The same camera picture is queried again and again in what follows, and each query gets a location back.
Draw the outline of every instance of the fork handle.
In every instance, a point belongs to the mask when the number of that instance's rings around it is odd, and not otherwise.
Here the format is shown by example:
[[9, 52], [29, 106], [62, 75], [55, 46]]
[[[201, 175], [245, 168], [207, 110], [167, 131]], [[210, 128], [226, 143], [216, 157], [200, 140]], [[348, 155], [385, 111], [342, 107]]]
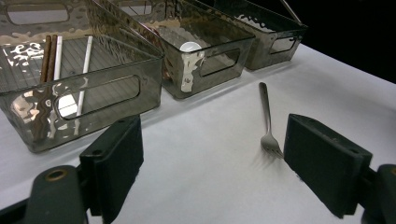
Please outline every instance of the fork handle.
[[264, 109], [265, 122], [267, 124], [267, 132], [271, 132], [271, 113], [270, 113], [270, 101], [268, 99], [267, 85], [263, 82], [259, 84], [260, 94], [262, 97], [262, 108]]

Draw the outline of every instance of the white chopstick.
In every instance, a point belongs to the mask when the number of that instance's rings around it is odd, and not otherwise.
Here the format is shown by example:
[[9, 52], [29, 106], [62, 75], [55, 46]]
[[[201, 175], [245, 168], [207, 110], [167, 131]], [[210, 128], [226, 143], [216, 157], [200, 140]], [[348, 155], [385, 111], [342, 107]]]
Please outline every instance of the white chopstick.
[[[91, 49], [92, 49], [92, 36], [88, 36], [88, 43], [87, 43], [87, 50], [85, 51], [85, 60], [84, 60], [84, 67], [82, 73], [85, 74], [88, 72], [88, 68], [90, 65], [90, 58], [91, 58]], [[82, 104], [84, 103], [84, 95], [85, 91], [81, 91], [79, 93], [78, 97], [78, 110], [77, 110], [77, 117], [81, 115], [82, 112]], [[74, 132], [74, 135], [78, 135], [78, 129], [79, 129], [79, 119], [76, 119], [76, 129]]]
[[58, 41], [56, 44], [55, 72], [53, 75], [53, 80], [58, 80], [61, 75], [62, 43], [62, 37], [58, 36]]
[[[53, 80], [58, 80], [61, 76], [62, 44], [63, 44], [63, 39], [61, 36], [58, 35], [57, 44], [56, 44], [55, 70], [53, 73]], [[53, 110], [50, 112], [49, 119], [50, 119], [49, 138], [54, 138], [56, 133], [56, 127], [55, 127], [56, 115]]]

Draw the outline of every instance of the utensil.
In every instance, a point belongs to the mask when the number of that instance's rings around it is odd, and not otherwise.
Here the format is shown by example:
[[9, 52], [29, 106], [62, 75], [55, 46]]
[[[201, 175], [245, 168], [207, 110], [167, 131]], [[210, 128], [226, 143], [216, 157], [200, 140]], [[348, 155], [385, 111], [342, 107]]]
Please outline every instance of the utensil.
[[271, 132], [271, 114], [267, 85], [261, 82], [259, 84], [259, 88], [262, 97], [262, 108], [264, 110], [265, 121], [267, 124], [267, 134], [261, 139], [262, 150], [278, 159], [283, 159], [283, 152], [280, 150], [279, 143], [272, 136]]

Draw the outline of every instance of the plastic container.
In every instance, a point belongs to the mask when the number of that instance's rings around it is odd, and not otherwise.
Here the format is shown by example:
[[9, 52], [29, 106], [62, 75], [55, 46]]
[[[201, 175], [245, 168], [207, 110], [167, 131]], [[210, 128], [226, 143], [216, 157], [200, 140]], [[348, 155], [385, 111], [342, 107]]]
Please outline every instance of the plastic container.
[[[40, 82], [47, 35], [61, 72]], [[91, 0], [0, 1], [0, 46], [0, 107], [32, 152], [160, 105], [163, 54]]]
[[257, 70], [290, 61], [308, 29], [289, 5], [281, 2], [294, 20], [245, 0], [215, 0], [213, 8], [206, 10], [256, 36], [245, 67]]
[[[205, 5], [194, 0], [140, 1], [149, 8], [145, 11], [136, 1], [110, 2], [130, 16], [134, 30], [164, 52], [163, 86], [174, 98], [241, 76], [254, 35], [200, 8]], [[195, 47], [182, 48], [186, 43]]]

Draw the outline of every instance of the white tablecloth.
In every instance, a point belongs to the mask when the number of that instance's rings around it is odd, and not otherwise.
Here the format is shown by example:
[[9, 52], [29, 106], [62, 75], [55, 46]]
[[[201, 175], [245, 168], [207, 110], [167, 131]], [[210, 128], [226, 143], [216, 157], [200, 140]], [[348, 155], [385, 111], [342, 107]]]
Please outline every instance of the white tablecloth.
[[[261, 151], [261, 81], [282, 149], [294, 113], [371, 151], [374, 170], [396, 163], [396, 85], [300, 45], [291, 62], [244, 71], [186, 100], [163, 90], [161, 106], [141, 116], [145, 161], [115, 223], [360, 223], [361, 206], [333, 216], [284, 161]], [[0, 122], [0, 209], [29, 197], [44, 170], [77, 166], [103, 132], [32, 154], [2, 112]]]

